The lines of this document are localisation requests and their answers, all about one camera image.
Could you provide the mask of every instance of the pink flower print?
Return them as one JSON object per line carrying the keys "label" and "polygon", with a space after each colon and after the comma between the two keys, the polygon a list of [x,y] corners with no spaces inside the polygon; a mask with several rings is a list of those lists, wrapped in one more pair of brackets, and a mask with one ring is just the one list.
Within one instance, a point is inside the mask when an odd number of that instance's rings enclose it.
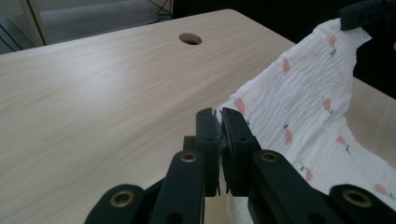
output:
{"label": "pink flower print", "polygon": [[323,101],[323,107],[332,114],[332,101],[329,98]]}
{"label": "pink flower print", "polygon": [[291,140],[293,139],[291,131],[288,130],[288,124],[283,125],[283,130],[285,131],[285,145],[290,145]]}
{"label": "pink flower print", "polygon": [[329,44],[330,44],[330,47],[332,47],[332,52],[330,52],[330,54],[332,55],[332,57],[334,56],[335,52],[337,51],[337,48],[335,47],[335,41],[336,41],[336,40],[337,40],[337,39],[335,38],[334,35],[331,35],[331,36],[329,37],[329,39],[327,40],[327,41],[329,42]]}
{"label": "pink flower print", "polygon": [[304,170],[306,170],[306,173],[305,173],[306,181],[308,181],[308,182],[311,181],[312,178],[314,178],[314,174],[312,173],[311,169],[306,168],[302,162],[300,162],[300,164],[302,165],[300,171],[303,172]]}
{"label": "pink flower print", "polygon": [[244,101],[241,99],[241,97],[238,97],[238,99],[233,102],[233,104],[236,106],[236,108],[241,112],[243,116],[246,114],[246,107]]}
{"label": "pink flower print", "polygon": [[376,192],[382,194],[382,195],[387,195],[387,196],[389,196],[391,199],[396,200],[396,199],[393,197],[392,193],[388,193],[387,189],[386,189],[384,186],[380,185],[380,184],[376,184],[376,185],[374,186],[374,190],[375,190]]}
{"label": "pink flower print", "polygon": [[289,64],[289,60],[287,58],[283,59],[283,71],[285,73],[288,73],[290,70],[290,64]]}
{"label": "pink flower print", "polygon": [[349,152],[349,145],[347,145],[346,140],[343,138],[343,136],[338,135],[338,137],[337,137],[337,142],[338,142],[339,144],[343,145],[343,146],[346,146],[346,151],[347,151],[347,153],[349,153],[349,155],[350,155],[350,152]]}

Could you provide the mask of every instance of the white muslin fabric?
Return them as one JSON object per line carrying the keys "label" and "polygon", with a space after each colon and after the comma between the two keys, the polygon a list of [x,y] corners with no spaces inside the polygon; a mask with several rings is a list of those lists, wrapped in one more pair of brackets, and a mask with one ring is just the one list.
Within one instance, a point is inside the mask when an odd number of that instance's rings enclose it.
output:
{"label": "white muslin fabric", "polygon": [[[239,110],[262,148],[280,152],[315,189],[334,185],[371,191],[396,210],[396,171],[361,147],[344,114],[352,96],[356,50],[371,37],[319,25],[219,106]],[[246,198],[229,197],[234,223],[251,223]]]}

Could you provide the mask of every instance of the white cloth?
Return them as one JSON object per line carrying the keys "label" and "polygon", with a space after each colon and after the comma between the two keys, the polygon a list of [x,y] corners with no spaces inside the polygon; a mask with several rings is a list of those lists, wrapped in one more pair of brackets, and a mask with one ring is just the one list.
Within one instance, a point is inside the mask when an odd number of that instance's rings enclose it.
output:
{"label": "white cloth", "polygon": [[[262,148],[283,154],[313,188],[356,185],[396,210],[396,171],[356,142],[344,116],[356,50],[370,38],[361,28],[340,31],[339,20],[322,23],[218,110],[239,110]],[[230,197],[229,212],[251,223],[246,199]]]}

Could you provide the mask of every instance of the wooden table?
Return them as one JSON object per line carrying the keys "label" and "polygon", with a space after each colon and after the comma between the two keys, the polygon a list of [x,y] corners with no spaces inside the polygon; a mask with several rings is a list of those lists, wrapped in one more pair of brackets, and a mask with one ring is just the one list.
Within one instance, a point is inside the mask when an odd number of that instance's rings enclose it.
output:
{"label": "wooden table", "polygon": [[[292,45],[222,10],[1,55],[0,222],[82,223],[108,189],[149,187],[195,134],[197,111]],[[354,95],[352,131],[375,127],[367,146],[395,166],[396,103],[359,81]],[[206,201],[206,223],[229,222],[224,197]]]}

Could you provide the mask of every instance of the light wood tabletop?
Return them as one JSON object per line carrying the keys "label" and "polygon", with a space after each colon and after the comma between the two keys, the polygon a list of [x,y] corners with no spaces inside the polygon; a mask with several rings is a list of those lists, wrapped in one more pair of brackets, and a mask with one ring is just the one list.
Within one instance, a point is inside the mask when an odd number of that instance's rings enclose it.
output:
{"label": "light wood tabletop", "polygon": [[[0,222],[82,223],[108,189],[151,186],[195,135],[196,112],[292,45],[222,10],[1,55]],[[395,167],[396,103],[354,85],[351,130]],[[206,201],[205,223],[229,223],[224,196]]]}

